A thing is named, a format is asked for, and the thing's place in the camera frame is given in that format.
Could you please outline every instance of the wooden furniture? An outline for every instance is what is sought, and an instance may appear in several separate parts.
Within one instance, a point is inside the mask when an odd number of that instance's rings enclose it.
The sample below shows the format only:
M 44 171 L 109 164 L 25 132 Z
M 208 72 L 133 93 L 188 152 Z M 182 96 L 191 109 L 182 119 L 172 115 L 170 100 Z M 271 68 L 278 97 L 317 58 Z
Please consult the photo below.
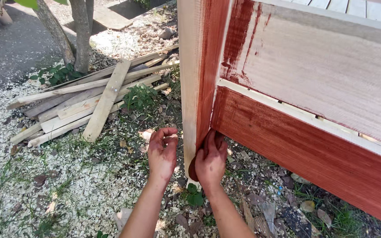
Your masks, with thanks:
M 381 219 L 381 3 L 179 0 L 178 17 L 187 175 L 212 127 Z

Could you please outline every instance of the weed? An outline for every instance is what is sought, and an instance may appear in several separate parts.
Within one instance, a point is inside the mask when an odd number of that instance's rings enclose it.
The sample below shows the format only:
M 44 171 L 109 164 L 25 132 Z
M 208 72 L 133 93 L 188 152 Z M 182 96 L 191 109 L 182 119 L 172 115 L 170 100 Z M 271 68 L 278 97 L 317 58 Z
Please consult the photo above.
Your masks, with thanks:
M 48 67 L 41 69 L 38 75 L 30 77 L 31 80 L 39 79 L 41 84 L 49 82 L 52 86 L 64 83 L 65 81 L 82 77 L 82 73 L 75 71 L 74 66 L 68 63 L 66 67 L 57 65 L 56 67 Z
M 121 108 L 143 111 L 144 108 L 155 104 L 154 98 L 158 95 L 155 89 L 150 88 L 145 84 L 136 85 L 128 89 L 130 92 L 124 95 L 124 104 L 120 106 Z
M 186 201 L 188 201 L 189 205 L 197 205 L 198 207 L 202 206 L 202 203 L 204 202 L 204 198 L 202 197 L 202 191 L 198 192 L 198 188 L 195 184 L 189 183 L 188 192 L 189 194 L 186 197 Z
M 204 226 L 209 226 L 209 227 L 215 226 L 214 215 L 211 214 L 209 216 L 204 216 L 204 219 L 202 220 L 202 222 L 204 223 Z

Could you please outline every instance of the hand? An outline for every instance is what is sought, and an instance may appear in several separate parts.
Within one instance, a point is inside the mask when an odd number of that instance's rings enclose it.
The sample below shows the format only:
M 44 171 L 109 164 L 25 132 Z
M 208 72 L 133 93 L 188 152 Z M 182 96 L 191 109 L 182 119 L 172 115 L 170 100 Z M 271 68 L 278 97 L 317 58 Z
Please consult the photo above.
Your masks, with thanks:
M 149 178 L 163 186 L 167 186 L 176 167 L 176 146 L 179 143 L 176 133 L 177 129 L 173 127 L 160 128 L 149 139 Z
M 220 181 L 226 170 L 227 142 L 224 135 L 211 130 L 205 138 L 205 150 L 200 149 L 196 155 L 195 171 L 199 183 L 208 197 L 221 187 Z

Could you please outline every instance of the rock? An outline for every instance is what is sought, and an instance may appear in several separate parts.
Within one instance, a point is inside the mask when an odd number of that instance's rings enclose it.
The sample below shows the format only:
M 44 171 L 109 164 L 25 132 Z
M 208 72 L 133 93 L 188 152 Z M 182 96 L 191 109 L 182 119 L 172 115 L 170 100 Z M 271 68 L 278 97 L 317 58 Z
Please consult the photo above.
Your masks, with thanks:
M 71 133 L 72 133 L 73 135 L 76 135 L 77 133 L 79 133 L 79 128 L 73 129 L 73 130 L 71 131 Z
M 315 203 L 313 201 L 302 202 L 300 207 L 301 211 L 311 213 L 314 211 Z
M 170 39 L 173 34 L 174 34 L 174 31 L 171 28 L 166 28 L 161 32 L 161 34 L 158 35 L 158 38 L 167 40 L 167 39 Z

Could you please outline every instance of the wooden panel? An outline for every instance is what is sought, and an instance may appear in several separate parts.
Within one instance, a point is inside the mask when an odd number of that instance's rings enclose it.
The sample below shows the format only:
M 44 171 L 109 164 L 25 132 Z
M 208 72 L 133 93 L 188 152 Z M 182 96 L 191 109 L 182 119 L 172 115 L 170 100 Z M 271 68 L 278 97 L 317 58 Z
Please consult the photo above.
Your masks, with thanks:
M 211 126 L 381 219 L 380 155 L 226 87 L 217 89 Z
M 367 3 L 365 0 L 349 0 L 347 13 L 365 18 Z
M 367 18 L 381 21 L 381 3 L 367 1 Z
M 131 20 L 103 6 L 94 9 L 93 19 L 106 28 L 115 30 L 123 30 L 133 24 Z
M 347 6 L 348 6 L 348 0 L 331 0 L 327 10 L 346 13 Z
M 318 14 L 381 22 L 277 4 L 239 6 L 250 13 L 230 21 L 220 77 L 381 141 L 381 30 Z
M 185 172 L 209 130 L 230 0 L 179 0 Z

